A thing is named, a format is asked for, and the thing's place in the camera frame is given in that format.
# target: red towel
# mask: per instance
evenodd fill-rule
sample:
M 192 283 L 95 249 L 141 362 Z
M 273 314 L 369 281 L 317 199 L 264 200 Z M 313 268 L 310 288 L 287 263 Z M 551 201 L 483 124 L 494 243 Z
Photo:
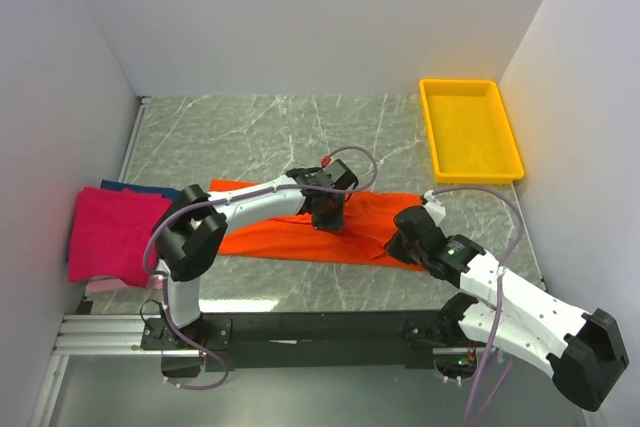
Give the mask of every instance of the red towel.
M 251 185 L 254 184 L 212 180 L 209 190 L 220 192 Z M 403 264 L 387 255 L 384 249 L 397 230 L 393 218 L 401 210 L 414 205 L 420 205 L 420 197 L 415 194 L 357 192 L 345 204 L 346 225 L 336 234 L 315 230 L 309 214 L 277 217 L 227 234 L 218 252 L 267 259 L 424 270 L 418 265 Z
M 142 254 L 151 229 L 170 204 L 160 194 L 85 188 L 76 202 L 69 281 L 112 276 L 145 287 L 149 276 L 142 268 Z

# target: black bracket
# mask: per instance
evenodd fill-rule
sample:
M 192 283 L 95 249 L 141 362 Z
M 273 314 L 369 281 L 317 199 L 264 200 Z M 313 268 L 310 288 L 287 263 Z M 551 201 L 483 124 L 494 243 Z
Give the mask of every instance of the black bracket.
M 227 350 L 231 339 L 231 319 L 219 318 L 202 323 L 202 327 L 183 332 L 198 344 L 209 350 Z M 147 319 L 140 341 L 141 350 L 193 349 L 177 337 L 163 318 Z

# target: wire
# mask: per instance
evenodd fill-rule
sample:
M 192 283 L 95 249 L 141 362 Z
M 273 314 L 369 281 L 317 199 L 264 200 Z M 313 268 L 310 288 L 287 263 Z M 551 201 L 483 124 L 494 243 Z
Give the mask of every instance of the wire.
M 277 190 L 289 190 L 289 189 L 294 189 L 294 190 L 317 190 L 317 191 L 320 191 L 320 192 L 328 192 L 328 193 L 333 193 L 333 194 L 353 194 L 355 192 L 362 192 L 364 190 L 367 190 L 369 187 L 371 187 L 373 185 L 373 183 L 376 181 L 376 179 L 378 177 L 378 164 L 377 164 L 377 161 L 376 161 L 375 157 L 373 156 L 373 154 L 369 150 L 365 149 L 364 147 L 360 147 L 358 145 L 347 145 L 345 147 L 340 147 L 340 148 L 330 152 L 327 157 L 331 158 L 334 155 L 339 154 L 340 152 L 344 152 L 346 150 L 357 150 L 359 152 L 362 152 L 371 161 L 371 168 L 372 168 L 371 178 L 367 182 L 365 182 L 363 185 L 361 185 L 360 187 L 356 187 L 356 188 L 353 188 L 353 189 L 332 189 L 332 188 L 329 188 L 329 187 L 320 187 L 320 186 L 317 186 L 317 185 L 286 184 L 286 185 L 278 186 Z M 215 359 L 216 362 L 218 362 L 222 366 L 222 369 L 224 371 L 224 373 L 222 375 L 222 378 L 220 380 L 218 380 L 216 382 L 213 382 L 211 384 L 207 384 L 207 385 L 182 384 L 182 383 L 176 381 L 175 379 L 168 379 L 168 382 L 173 384 L 173 385 L 175 385 L 176 387 L 179 387 L 179 388 L 182 388 L 182 389 L 185 389 L 185 390 L 208 390 L 208 389 L 214 389 L 216 387 L 221 386 L 227 380 L 227 378 L 229 377 L 229 366 L 227 365 L 227 362 L 219 354 L 217 354 L 217 353 L 213 352 L 212 350 L 209 350 L 206 347 L 196 343 L 195 341 L 191 340 L 189 337 L 184 335 L 182 332 L 180 332 L 180 329 L 174 323 L 173 318 L 171 317 L 170 309 L 169 309 L 168 274 L 166 272 L 162 272 L 162 271 L 156 270 L 157 266 L 158 266 L 159 258 L 156 259 L 156 261 L 154 262 L 153 267 L 151 267 L 149 265 L 150 264 L 149 260 L 151 258 L 151 253 L 153 252 L 153 247 L 154 247 L 156 241 L 158 240 L 158 237 L 160 236 L 160 233 L 166 227 L 168 227 L 169 225 L 173 224 L 176 220 L 178 220 L 178 218 L 182 217 L 184 214 L 186 214 L 188 212 L 193 212 L 194 210 L 202 209 L 204 207 L 214 207 L 216 205 L 223 205 L 223 204 L 226 204 L 227 202 L 246 200 L 246 199 L 250 199 L 250 198 L 253 198 L 253 197 L 256 197 L 256 196 L 259 196 L 259 195 L 263 195 L 263 194 L 267 194 L 267 193 L 271 193 L 271 192 L 273 192 L 273 188 L 272 187 L 265 187 L 264 189 L 260 189 L 260 190 L 256 190 L 256 191 L 253 191 L 253 192 L 247 192 L 245 194 L 238 194 L 236 196 L 232 196 L 230 199 L 223 198 L 223 199 L 216 199 L 216 200 L 207 200 L 205 202 L 198 202 L 196 204 L 191 204 L 191 205 L 188 205 L 186 207 L 183 207 L 182 209 L 177 210 L 176 212 L 171 214 L 169 217 L 167 217 L 162 223 L 160 223 L 160 225 L 151 234 L 151 238 L 147 242 L 147 245 L 146 245 L 146 247 L 144 249 L 144 253 L 142 254 L 142 266 L 143 266 L 145 272 L 147 272 L 149 275 L 160 275 L 162 277 L 162 290 L 163 290 L 163 294 L 162 295 L 163 295 L 163 300 L 164 300 L 165 317 L 167 319 L 167 323 L 169 324 L 169 327 L 187 345 L 193 347 L 194 349 L 198 349 L 199 351 L 204 352 L 208 356 L 210 356 L 213 359 Z
M 142 315 L 142 309 L 144 309 L 144 306 L 147 305 L 149 302 L 153 302 L 154 304 L 156 304 L 158 306 L 158 312 L 162 312 L 162 304 L 160 302 L 158 302 L 157 300 L 147 299 L 140 305 L 140 310 L 138 311 L 138 314 L 140 314 L 140 318 L 142 319 L 142 322 L 144 323 L 144 326 L 147 329 L 151 330 L 151 326 L 147 322 L 147 319 L 145 319 L 144 315 Z
M 515 214 L 516 218 L 518 219 L 518 234 L 511 241 L 511 243 L 509 244 L 507 249 L 504 251 L 502 256 L 498 259 L 498 262 L 502 266 L 506 262 L 506 260 L 509 258 L 509 256 L 513 253 L 514 249 L 516 248 L 518 243 L 520 243 L 520 240 L 522 240 L 522 237 L 524 236 L 524 230 L 525 230 L 524 219 L 522 218 L 522 214 L 520 213 L 520 209 L 518 209 L 516 204 L 513 201 L 511 201 L 511 199 L 507 198 L 506 196 L 504 196 L 500 192 L 497 192 L 497 191 L 495 191 L 493 189 L 490 189 L 488 187 L 485 187 L 483 185 L 464 185 L 464 186 L 460 185 L 460 186 L 453 186 L 453 187 L 444 187 L 442 189 L 434 190 L 433 194 L 434 195 L 438 195 L 438 194 L 444 194 L 446 192 L 456 192 L 456 191 L 459 191 L 459 190 L 477 190 L 477 191 L 487 192 L 489 194 L 492 194 L 492 195 L 498 197 L 500 200 L 502 200 L 505 204 L 507 204 L 509 206 L 509 208 L 511 208 L 511 210 Z M 493 342 L 495 341 L 496 334 L 498 332 L 498 325 L 500 324 L 500 314 L 502 312 L 502 300 L 503 300 L 503 297 L 504 297 L 504 292 L 503 292 L 503 289 L 502 289 L 502 275 L 503 275 L 502 269 L 498 269 L 497 294 L 496 294 L 496 314 L 495 314 L 495 316 L 493 318 L 493 324 L 491 325 L 491 330 L 489 331 L 489 337 L 487 338 L 487 344 L 485 346 L 484 354 L 482 355 L 482 358 L 480 359 L 480 363 L 478 365 L 478 369 L 476 370 L 475 374 L 472 377 L 473 378 L 473 384 L 471 384 L 471 392 L 469 393 L 469 399 L 467 400 L 467 405 L 466 405 L 465 410 L 464 410 L 464 423 L 463 423 L 463 425 L 465 427 L 469 427 L 469 426 L 472 425 L 471 424 L 471 411 L 473 409 L 473 404 L 474 404 L 476 396 L 478 394 L 478 388 L 480 386 L 480 380 L 482 379 L 482 376 L 484 375 L 484 372 L 485 372 L 485 369 L 486 369 L 486 366 L 487 366 L 487 362 L 488 362 L 489 357 L 490 357 L 491 348 L 493 347 Z M 480 409 L 480 413 L 474 419 L 474 421 L 473 421 L 474 424 L 480 421 L 480 417 L 482 416 L 484 411 L 493 402 L 493 399 L 495 398 L 498 390 L 500 389 L 500 387 L 502 386 L 502 384 L 506 380 L 507 376 L 509 375 L 509 372 L 511 371 L 512 366 L 513 366 L 513 359 L 510 359 L 509 364 L 507 365 L 507 367 L 505 368 L 505 371 L 502 374 L 502 377 L 500 378 L 500 380 L 498 381 L 498 383 L 494 387 L 493 391 L 491 392 L 491 394 L 489 395 L 489 397 L 487 398 L 487 400 L 483 404 L 482 408 Z

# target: marble surface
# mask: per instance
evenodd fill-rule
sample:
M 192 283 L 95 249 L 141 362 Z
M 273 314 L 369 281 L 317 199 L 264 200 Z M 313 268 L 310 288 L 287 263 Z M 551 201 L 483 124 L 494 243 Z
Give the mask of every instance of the marble surface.
M 436 187 L 424 118 L 414 95 L 153 97 L 131 152 L 125 181 L 182 189 L 212 178 L 263 182 L 295 166 L 317 165 L 346 144 L 379 160 L 377 192 L 423 193 Z M 362 179 L 368 161 L 343 159 Z M 497 187 L 511 199 L 511 185 Z M 481 192 L 443 194 L 445 233 L 461 233 L 499 255 L 516 233 L 513 214 Z M 528 237 L 507 265 L 542 286 Z M 440 308 L 456 289 L 423 272 L 390 267 L 219 256 L 202 277 L 201 308 L 309 311 Z M 93 313 L 136 313 L 158 292 L 93 295 Z

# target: plastic tray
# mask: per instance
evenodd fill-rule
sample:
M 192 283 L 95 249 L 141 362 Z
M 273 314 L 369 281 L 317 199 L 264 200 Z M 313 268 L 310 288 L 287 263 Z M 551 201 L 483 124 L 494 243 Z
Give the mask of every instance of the plastic tray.
M 436 182 L 507 184 L 524 177 L 495 82 L 423 79 L 420 95 Z

